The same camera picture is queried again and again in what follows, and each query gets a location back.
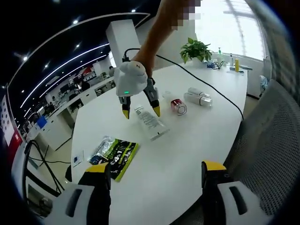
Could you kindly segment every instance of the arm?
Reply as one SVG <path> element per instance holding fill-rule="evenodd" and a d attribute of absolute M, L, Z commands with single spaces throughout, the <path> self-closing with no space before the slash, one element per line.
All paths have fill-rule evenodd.
<path fill-rule="evenodd" d="M 162 0 L 156 20 L 150 29 L 145 43 L 133 60 L 142 63 L 148 77 L 152 77 L 154 59 L 163 42 L 172 34 L 174 27 L 183 20 L 183 10 L 189 6 L 189 0 Z"/>

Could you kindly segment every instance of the white pot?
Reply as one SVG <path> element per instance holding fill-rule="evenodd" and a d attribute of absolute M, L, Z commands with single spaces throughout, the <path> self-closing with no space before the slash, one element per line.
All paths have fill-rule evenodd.
<path fill-rule="evenodd" d="M 193 58 L 192 59 L 192 63 L 194 67 L 197 68 L 206 68 L 207 67 L 207 62 L 200 62 L 200 60 L 198 60 L 198 58 Z"/>

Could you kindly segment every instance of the white table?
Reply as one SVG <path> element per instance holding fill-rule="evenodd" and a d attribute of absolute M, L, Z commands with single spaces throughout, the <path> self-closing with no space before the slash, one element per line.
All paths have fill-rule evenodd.
<path fill-rule="evenodd" d="M 190 63 L 185 68 L 212 84 L 243 111 L 247 71 L 242 75 L 227 72 L 228 67 L 219 71 L 197 69 Z M 170 128 L 153 142 L 144 135 L 134 112 L 136 106 L 143 105 L 154 114 L 144 93 L 131 98 L 129 120 L 122 114 L 115 90 L 94 99 L 77 115 L 72 158 L 83 150 L 85 160 L 72 167 L 73 182 L 78 182 L 90 166 L 86 160 L 104 135 L 141 145 L 120 183 L 112 180 L 111 225 L 168 225 L 176 220 L 202 194 L 201 162 L 223 163 L 241 122 L 237 108 L 181 68 L 157 70 L 153 78 L 160 92 L 161 120 Z M 205 108 L 185 102 L 187 114 L 174 115 L 162 93 L 168 90 L 183 100 L 189 87 L 209 93 L 213 106 Z"/>

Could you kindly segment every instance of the yellow bottle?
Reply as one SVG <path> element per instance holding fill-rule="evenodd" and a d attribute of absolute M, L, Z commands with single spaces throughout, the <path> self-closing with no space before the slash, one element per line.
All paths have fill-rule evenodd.
<path fill-rule="evenodd" d="M 238 72 L 239 71 L 239 60 L 235 59 L 235 71 Z"/>

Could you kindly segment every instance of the human hand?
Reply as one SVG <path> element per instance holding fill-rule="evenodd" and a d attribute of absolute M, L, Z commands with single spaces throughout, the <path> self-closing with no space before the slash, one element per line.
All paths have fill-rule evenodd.
<path fill-rule="evenodd" d="M 139 50 L 139 52 L 136 54 L 136 56 L 132 60 L 142 63 L 142 65 L 146 69 L 147 76 L 149 78 L 152 77 L 152 70 L 154 68 L 155 55 L 141 49 L 141 50 Z"/>

